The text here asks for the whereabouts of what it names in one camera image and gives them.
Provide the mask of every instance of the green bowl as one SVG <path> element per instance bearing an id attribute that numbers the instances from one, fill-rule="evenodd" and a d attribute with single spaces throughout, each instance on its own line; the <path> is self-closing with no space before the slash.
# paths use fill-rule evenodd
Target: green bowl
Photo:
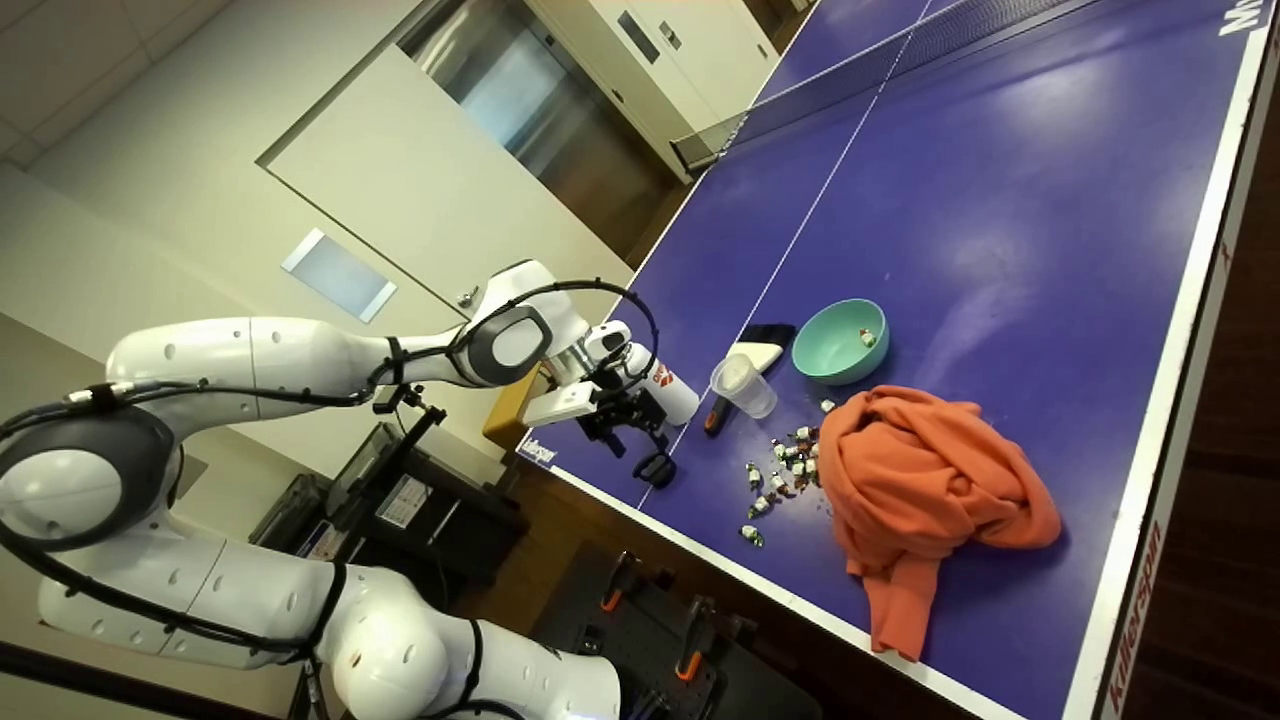
<path id="1" fill-rule="evenodd" d="M 887 355 L 887 315 L 864 297 L 818 307 L 805 320 L 791 365 L 814 386 L 855 386 Z"/>

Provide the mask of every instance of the table tennis table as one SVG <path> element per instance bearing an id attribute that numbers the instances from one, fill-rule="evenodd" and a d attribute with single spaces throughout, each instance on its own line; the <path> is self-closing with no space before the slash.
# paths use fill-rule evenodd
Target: table tennis table
<path id="1" fill-rule="evenodd" d="M 936 10 L 823 0 L 765 95 L 884 37 L 908 46 Z M 752 320 L 805 326 L 845 297 L 884 303 L 887 365 L 855 387 L 774 365 L 769 419 L 670 431 L 667 487 L 571 423 L 519 451 L 871 652 L 823 496 L 759 518 L 765 544 L 747 544 L 743 466 L 871 386 L 976 401 L 1068 531 L 1042 551 L 949 557 L 922 661 L 878 661 L 976 715 L 1119 715 L 1268 107 L 1268 41 L 1268 5 L 1094 0 L 735 146 L 633 283 L 662 365 L 708 387 Z"/>

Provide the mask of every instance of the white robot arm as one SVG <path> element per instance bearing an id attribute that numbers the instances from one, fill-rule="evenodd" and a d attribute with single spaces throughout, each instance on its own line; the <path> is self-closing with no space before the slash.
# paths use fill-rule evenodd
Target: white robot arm
<path id="1" fill-rule="evenodd" d="M 659 423 L 697 408 L 623 326 L 578 320 L 537 261 L 493 276 L 470 320 L 438 338 L 278 315 L 167 326 L 121 342 L 102 387 L 0 430 L 0 540 L 47 577 L 50 629 L 226 667 L 314 658 L 352 715 L 621 715 L 623 677 L 607 661 L 445 615 L 387 567 L 299 561 L 167 518 L 178 440 L 198 430 L 368 403 L 415 381 L 493 387 L 538 361 L 558 401 L 530 423 L 621 401 Z"/>

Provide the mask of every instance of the orange towel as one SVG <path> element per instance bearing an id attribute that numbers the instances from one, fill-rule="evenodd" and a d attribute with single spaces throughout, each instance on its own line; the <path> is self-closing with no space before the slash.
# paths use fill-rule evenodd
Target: orange towel
<path id="1" fill-rule="evenodd" d="M 921 661 L 941 561 L 962 540 L 1042 548 L 1059 514 L 1029 456 L 915 387 L 878 386 L 829 413 L 818 480 L 848 572 L 871 606 L 871 643 Z"/>

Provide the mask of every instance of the floor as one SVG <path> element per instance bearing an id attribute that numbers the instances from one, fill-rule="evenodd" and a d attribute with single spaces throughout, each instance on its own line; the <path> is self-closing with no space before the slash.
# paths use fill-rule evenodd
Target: floor
<path id="1" fill-rule="evenodd" d="M 1280 111 L 1255 169 L 1190 456 L 1129 690 L 1129 715 L 1280 715 Z M 526 634 L 578 548 L 639 551 L 674 595 L 713 595 L 829 715 L 959 715 L 829 634 L 738 588 L 569 485 L 512 469 L 530 531 L 463 612 Z"/>

